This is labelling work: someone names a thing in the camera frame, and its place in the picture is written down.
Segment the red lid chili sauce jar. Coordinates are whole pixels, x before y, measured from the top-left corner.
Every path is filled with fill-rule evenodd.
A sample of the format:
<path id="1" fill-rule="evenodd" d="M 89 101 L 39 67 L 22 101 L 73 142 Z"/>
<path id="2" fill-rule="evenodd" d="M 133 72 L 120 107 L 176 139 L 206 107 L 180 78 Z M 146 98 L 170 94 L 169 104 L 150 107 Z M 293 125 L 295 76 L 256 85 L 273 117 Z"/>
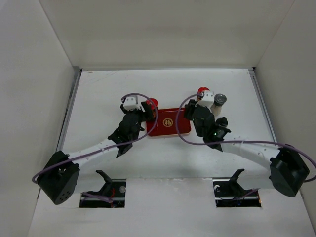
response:
<path id="1" fill-rule="evenodd" d="M 155 98 L 150 98 L 146 100 L 146 103 L 150 105 L 152 110 L 152 118 L 150 118 L 149 121 L 154 121 L 157 117 L 156 110 L 158 109 L 158 101 Z"/>

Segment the red lid brown sauce bottle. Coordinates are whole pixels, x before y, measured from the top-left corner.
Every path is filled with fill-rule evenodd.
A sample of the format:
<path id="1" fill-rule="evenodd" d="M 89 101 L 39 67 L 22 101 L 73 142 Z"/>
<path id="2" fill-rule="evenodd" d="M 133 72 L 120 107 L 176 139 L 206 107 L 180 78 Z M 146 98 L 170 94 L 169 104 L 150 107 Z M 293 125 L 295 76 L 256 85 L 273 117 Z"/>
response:
<path id="1" fill-rule="evenodd" d="M 197 91 L 197 101 L 209 101 L 210 90 L 207 87 L 200 87 Z"/>

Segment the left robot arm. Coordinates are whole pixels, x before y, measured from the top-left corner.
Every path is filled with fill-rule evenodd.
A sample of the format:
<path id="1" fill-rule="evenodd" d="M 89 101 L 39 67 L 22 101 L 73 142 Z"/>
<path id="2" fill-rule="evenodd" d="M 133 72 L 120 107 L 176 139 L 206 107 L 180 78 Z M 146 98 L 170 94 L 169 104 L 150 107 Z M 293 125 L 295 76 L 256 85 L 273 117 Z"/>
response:
<path id="1" fill-rule="evenodd" d="M 104 160 L 113 160 L 126 154 L 133 143 L 141 140 L 141 124 L 158 120 L 158 102 L 154 98 L 138 103 L 135 97 L 123 100 L 120 108 L 124 116 L 118 128 L 104 141 L 87 149 L 66 154 L 55 152 L 44 169 L 32 181 L 39 185 L 55 205 L 64 203 L 75 191 L 80 172 Z"/>

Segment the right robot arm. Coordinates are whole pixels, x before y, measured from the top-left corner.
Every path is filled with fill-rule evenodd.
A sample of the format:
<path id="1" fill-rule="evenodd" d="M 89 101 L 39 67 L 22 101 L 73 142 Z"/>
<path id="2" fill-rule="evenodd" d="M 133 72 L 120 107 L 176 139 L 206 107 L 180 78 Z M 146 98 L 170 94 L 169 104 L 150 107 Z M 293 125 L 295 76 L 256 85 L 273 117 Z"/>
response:
<path id="1" fill-rule="evenodd" d="M 295 197 L 308 179 L 309 168 L 304 158 L 308 155 L 297 148 L 270 141 L 253 141 L 232 135 L 225 117 L 215 118 L 213 112 L 199 99 L 189 100 L 184 106 L 185 119 L 192 121 L 201 146 L 208 146 L 223 153 L 230 153 L 259 164 L 268 174 L 256 178 L 259 187 L 272 186 L 287 197 Z"/>

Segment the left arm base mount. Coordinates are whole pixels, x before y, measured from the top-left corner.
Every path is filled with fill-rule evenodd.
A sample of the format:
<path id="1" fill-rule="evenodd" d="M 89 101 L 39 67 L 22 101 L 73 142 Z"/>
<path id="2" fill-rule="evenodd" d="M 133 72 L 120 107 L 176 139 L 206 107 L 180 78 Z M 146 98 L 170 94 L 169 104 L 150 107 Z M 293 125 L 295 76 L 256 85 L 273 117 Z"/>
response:
<path id="1" fill-rule="evenodd" d="M 81 194 L 79 208 L 125 208 L 126 179 L 111 179 L 104 171 L 96 170 L 104 180 L 98 191 Z"/>

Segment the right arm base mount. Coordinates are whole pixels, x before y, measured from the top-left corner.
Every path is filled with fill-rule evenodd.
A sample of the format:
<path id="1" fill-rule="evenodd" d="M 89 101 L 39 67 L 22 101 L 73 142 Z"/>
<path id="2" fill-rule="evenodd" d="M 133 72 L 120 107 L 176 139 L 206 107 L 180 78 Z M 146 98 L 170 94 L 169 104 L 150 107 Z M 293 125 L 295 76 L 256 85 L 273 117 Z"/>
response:
<path id="1" fill-rule="evenodd" d="M 217 208 L 261 208 L 259 189 L 245 190 L 238 182 L 244 169 L 238 169 L 230 178 L 213 179 L 215 205 Z"/>

